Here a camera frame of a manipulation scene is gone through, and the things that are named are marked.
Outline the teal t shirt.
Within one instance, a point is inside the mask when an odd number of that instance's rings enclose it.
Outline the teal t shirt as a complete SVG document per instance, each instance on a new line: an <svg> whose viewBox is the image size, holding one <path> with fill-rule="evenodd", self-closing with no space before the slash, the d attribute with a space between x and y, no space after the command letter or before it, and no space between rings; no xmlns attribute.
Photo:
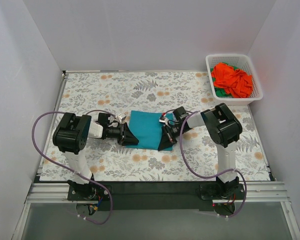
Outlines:
<svg viewBox="0 0 300 240"><path fill-rule="evenodd" d="M126 148L157 150L162 138L161 116L161 113L132 110L128 127L139 143Z"/></svg>

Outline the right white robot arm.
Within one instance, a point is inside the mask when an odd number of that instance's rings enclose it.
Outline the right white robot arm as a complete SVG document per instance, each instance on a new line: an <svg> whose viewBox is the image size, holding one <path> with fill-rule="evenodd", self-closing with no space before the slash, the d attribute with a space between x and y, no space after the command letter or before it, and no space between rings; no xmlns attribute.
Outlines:
<svg viewBox="0 0 300 240"><path fill-rule="evenodd" d="M181 106L173 109L172 114L176 119L173 124L166 117L166 112L159 118L162 135L157 150L172 147L177 144L177 137L182 137L193 128L205 126L217 148L218 170L212 176L201 176L190 170L201 179L215 178L199 186L200 197L203 200L234 200L236 192L242 187L236 169L236 147L243 131L239 120L224 103L202 112L190 112Z"/></svg>

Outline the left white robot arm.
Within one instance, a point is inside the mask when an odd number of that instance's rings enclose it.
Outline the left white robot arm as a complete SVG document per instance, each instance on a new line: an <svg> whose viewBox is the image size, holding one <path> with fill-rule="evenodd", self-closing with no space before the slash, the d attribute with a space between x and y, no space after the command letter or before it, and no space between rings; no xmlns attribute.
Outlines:
<svg viewBox="0 0 300 240"><path fill-rule="evenodd" d="M98 111L96 120L91 115L77 116L66 112L57 125L52 142L65 156L68 165L75 174L84 176L76 180L68 180L74 193L84 200L92 200L97 197L99 186L90 182L94 179L93 173L86 160L86 144L91 139L116 139L121 146L138 145L139 140L130 131L128 124L124 123L125 114L117 116Z"/></svg>

